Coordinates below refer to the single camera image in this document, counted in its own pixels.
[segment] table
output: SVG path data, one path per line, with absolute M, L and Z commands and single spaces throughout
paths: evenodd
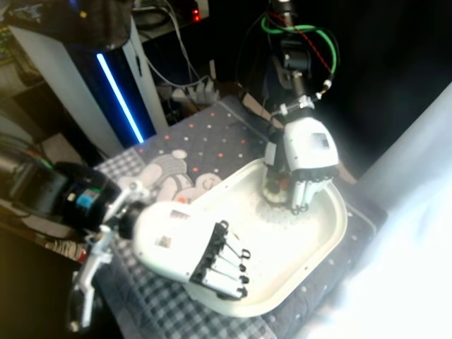
M 266 126 L 235 97 L 227 97 L 98 169 L 120 186 L 139 178 L 153 192 L 153 200 L 189 203 L 262 157 Z M 348 209 L 343 240 L 280 306 L 262 316 L 216 314 L 190 300 L 180 284 L 144 268 L 133 257 L 130 242 L 117 240 L 112 264 L 102 267 L 96 279 L 125 339 L 293 338 L 386 219 L 354 186 L 340 179 L 335 184 Z

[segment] led light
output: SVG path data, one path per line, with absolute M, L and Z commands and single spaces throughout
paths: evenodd
M 144 142 L 143 137 L 141 136 L 140 130 L 138 129 L 135 120 L 133 120 L 132 113 L 130 113 L 129 108 L 126 105 L 126 102 L 124 101 L 124 98 L 122 97 L 121 92 L 119 91 L 118 85 L 116 84 L 116 81 L 113 78 L 112 72 L 108 68 L 107 62 L 105 61 L 104 56 L 101 53 L 96 54 L 97 60 L 99 61 L 100 66 L 102 67 L 102 70 L 105 73 L 105 76 L 108 79 L 108 82 L 110 83 L 110 86 L 113 89 L 114 94 L 116 95 L 116 98 L 118 99 L 119 104 L 121 105 L 122 111 L 124 112 L 124 115 L 126 116 L 127 120 L 129 121 L 130 127 L 132 128 L 133 132 L 135 133 L 135 136 L 139 143 Z

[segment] green cable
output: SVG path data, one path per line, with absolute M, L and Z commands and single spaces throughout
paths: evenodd
M 269 28 L 269 27 L 267 27 L 266 23 L 267 23 L 267 18 L 264 16 L 261 21 L 261 27 L 262 27 L 263 31 L 268 34 L 283 34 L 283 33 L 285 33 L 285 30 L 301 30 L 301 31 L 303 31 L 303 30 L 316 29 L 316 26 L 312 26 L 312 25 L 298 25 L 298 26 L 294 26 L 294 27 L 289 26 L 285 30 L 280 30 L 280 29 Z M 318 35 L 320 35 L 326 41 L 328 46 L 330 47 L 331 56 L 333 59 L 333 63 L 331 65 L 331 73 L 334 74 L 336 72 L 336 66 L 338 64 L 338 55 L 336 54 L 336 49 L 334 48 L 334 44 L 331 41 L 330 37 L 327 36 L 327 34 L 325 34 L 324 31 L 316 30 L 316 33 Z

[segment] white robotic hand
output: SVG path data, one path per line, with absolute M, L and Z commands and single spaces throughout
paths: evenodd
M 312 117 L 302 117 L 270 138 L 265 163 L 264 197 L 298 214 L 335 176 L 339 157 L 328 129 Z
M 133 226 L 133 252 L 162 277 L 202 285 L 222 299 L 247 295 L 249 251 L 227 222 L 215 222 L 189 205 L 161 202 L 145 208 Z

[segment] white panel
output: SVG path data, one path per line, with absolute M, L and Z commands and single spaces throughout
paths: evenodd
M 109 156 L 120 153 L 124 148 L 63 44 L 21 28 L 10 29 L 86 136 Z
M 130 40 L 122 47 L 122 50 L 127 58 L 127 62 L 129 63 L 136 85 L 143 98 L 144 105 L 148 110 L 154 129 L 157 133 L 162 133 L 168 128 L 168 123 L 162 105 L 160 104 L 160 98 L 158 97 L 153 77 L 150 74 L 149 66 L 146 62 L 146 55 L 144 54 L 143 46 L 141 45 L 140 37 L 138 36 L 133 19 L 131 19 Z M 140 59 L 141 74 L 136 62 L 136 57 Z

